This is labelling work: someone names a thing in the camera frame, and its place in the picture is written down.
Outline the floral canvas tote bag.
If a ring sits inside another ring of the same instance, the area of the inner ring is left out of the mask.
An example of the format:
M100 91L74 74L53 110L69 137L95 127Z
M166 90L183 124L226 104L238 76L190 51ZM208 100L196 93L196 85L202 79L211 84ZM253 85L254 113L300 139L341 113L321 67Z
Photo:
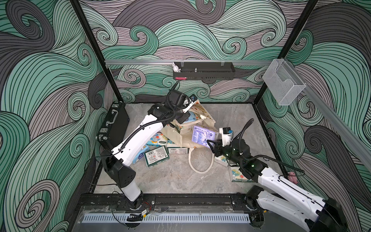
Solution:
M192 141L194 128L201 127L204 129L211 130L213 135L218 136L218 132L215 128L215 120L211 114L206 110L206 108L200 103L199 100L189 109L190 113L195 113L196 120L194 122L184 122L179 124L176 120L172 123L174 127L170 125L165 126L160 130L168 139L174 142L178 147L188 148L188 163L191 169L198 174L205 174L210 171L214 164L214 158L211 159L210 166L205 171L199 171L195 169L191 163L192 151L196 148L202 148L203 145Z

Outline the purple puppy tissue pack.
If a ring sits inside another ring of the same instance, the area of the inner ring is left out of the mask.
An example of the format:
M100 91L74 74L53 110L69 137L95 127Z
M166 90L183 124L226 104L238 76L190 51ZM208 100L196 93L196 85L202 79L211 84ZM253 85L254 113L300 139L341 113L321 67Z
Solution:
M191 141L193 143L197 143L199 145L209 148L210 146L208 145L207 141L215 140L217 137L218 137L217 131L200 126L194 126Z

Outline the light blue wipes pack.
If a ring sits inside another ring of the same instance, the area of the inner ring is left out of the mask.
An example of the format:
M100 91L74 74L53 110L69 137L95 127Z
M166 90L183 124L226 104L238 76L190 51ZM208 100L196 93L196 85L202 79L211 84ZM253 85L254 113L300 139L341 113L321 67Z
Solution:
M195 123L196 121L198 121L200 119L200 117L198 116L198 114L194 113L194 112L190 112L190 116L181 124L182 126L188 126L192 123Z

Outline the green blue tissue pack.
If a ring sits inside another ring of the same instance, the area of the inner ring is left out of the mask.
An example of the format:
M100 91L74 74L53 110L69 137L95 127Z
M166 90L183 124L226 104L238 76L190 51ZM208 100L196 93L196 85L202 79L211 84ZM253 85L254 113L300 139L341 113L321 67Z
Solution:
M168 148L169 154L188 154L189 148Z

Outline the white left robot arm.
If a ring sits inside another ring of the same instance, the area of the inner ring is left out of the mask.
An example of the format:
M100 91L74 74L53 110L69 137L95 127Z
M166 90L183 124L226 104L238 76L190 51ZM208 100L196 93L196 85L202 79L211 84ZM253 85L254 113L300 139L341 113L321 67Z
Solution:
M100 155L104 171L115 181L132 208L138 208L143 200L143 192L134 180L136 172L130 168L135 156L166 125L174 120L184 122L188 119L188 111L197 99L194 94L188 97L170 90L165 103L152 105L141 124L123 142Z

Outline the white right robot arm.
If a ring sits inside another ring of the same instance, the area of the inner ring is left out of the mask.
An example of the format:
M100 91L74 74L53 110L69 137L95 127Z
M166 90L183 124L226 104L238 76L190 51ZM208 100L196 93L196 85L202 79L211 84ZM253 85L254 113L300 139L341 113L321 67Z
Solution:
M259 215L271 211L307 232L347 231L345 214L335 199L325 200L302 189L263 162L264 155L251 155L243 134L253 122L250 119L237 136L227 127L221 129L221 139L206 141L217 157L225 157L244 177L256 183L245 195L247 208Z

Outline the green barcode tissue pack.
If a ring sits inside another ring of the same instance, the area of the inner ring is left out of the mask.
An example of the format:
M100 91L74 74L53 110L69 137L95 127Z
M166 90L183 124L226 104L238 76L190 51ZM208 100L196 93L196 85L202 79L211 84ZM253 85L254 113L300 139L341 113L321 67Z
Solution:
M144 158L148 168L170 159L165 146L146 152Z

